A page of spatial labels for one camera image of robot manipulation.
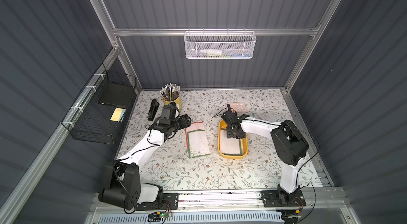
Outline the yellow storage tray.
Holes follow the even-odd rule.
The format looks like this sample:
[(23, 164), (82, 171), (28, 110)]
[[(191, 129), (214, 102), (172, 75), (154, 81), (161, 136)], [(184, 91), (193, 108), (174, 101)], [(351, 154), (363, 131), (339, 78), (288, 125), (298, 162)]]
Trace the yellow storage tray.
[(248, 139), (235, 139), (227, 137), (227, 125), (220, 121), (218, 127), (218, 152), (228, 159), (242, 159), (248, 154)]

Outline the red bordered stationery paper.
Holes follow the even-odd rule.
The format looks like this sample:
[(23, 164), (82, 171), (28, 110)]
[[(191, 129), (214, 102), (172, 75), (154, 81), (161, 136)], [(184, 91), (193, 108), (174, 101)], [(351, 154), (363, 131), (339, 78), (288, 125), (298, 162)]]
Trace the red bordered stationery paper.
[(205, 131), (205, 130), (206, 129), (205, 129), (205, 126), (204, 126), (204, 122), (194, 122), (194, 123), (191, 123), (191, 125), (185, 129), (185, 135), (188, 138), (189, 137), (188, 134), (190, 132), (193, 132), (193, 131)]

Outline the green bordered stationery paper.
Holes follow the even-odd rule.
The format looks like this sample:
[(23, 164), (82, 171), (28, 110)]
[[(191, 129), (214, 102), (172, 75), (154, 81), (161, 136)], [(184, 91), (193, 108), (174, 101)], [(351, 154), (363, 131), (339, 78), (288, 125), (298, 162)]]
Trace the green bordered stationery paper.
[(193, 130), (187, 132), (189, 158), (198, 158), (210, 155), (208, 139), (205, 130)]

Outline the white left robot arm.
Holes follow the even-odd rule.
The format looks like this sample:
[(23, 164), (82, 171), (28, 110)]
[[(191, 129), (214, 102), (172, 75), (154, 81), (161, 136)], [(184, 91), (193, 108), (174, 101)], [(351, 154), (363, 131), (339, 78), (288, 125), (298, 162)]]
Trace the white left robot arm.
[(180, 115), (177, 104), (164, 105), (162, 114), (151, 124), (145, 136), (128, 153), (106, 163), (98, 200), (122, 208), (131, 214), (141, 209), (160, 209), (164, 205), (163, 188), (142, 183), (140, 171), (154, 152), (176, 133), (191, 126), (188, 115)]

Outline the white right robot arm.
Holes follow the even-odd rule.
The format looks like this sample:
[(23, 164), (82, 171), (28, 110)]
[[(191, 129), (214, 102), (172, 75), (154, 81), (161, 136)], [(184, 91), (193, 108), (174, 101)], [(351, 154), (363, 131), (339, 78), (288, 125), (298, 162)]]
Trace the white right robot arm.
[(221, 118), (227, 125), (228, 138), (243, 139), (251, 133), (271, 140), (278, 158), (283, 163), (279, 193), (293, 195), (298, 191), (298, 175), (305, 164), (309, 144), (293, 121), (269, 122), (246, 114), (238, 116), (230, 104), (226, 105), (226, 111)]

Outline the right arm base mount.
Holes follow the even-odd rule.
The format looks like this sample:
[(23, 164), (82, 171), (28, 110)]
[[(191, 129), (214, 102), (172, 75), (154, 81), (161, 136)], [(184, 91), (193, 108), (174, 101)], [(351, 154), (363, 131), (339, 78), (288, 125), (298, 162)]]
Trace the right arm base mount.
[(304, 208), (307, 204), (301, 190), (296, 189), (293, 193), (284, 190), (264, 190), (259, 193), (265, 208), (298, 207)]

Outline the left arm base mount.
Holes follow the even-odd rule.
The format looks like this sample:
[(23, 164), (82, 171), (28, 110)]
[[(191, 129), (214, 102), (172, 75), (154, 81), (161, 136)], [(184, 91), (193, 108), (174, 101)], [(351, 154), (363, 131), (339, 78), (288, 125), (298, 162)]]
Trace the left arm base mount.
[(167, 208), (177, 210), (179, 193), (163, 193), (154, 202), (136, 204), (136, 211), (164, 211)]

